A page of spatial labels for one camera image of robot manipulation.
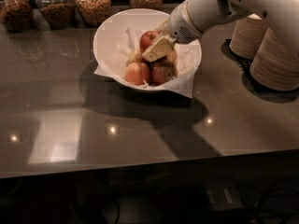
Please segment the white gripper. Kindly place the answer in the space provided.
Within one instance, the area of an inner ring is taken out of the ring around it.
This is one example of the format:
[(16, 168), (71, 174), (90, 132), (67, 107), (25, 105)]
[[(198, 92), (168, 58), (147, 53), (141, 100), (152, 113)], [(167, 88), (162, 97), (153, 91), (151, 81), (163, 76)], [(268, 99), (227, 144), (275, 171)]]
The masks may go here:
[(159, 34), (142, 53), (148, 62), (155, 62), (174, 50), (175, 43), (190, 44), (203, 34), (192, 21), (192, 2), (185, 0), (170, 14), (167, 21), (155, 28)]

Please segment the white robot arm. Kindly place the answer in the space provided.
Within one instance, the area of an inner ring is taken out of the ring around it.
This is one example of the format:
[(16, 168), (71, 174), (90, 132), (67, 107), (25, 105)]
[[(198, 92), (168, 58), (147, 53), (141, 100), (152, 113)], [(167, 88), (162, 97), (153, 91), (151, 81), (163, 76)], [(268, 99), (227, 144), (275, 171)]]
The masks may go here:
[(160, 34), (142, 57), (156, 61), (176, 44), (190, 44), (214, 26), (250, 14), (264, 20), (292, 55), (299, 55), (299, 0), (185, 0), (157, 27)]

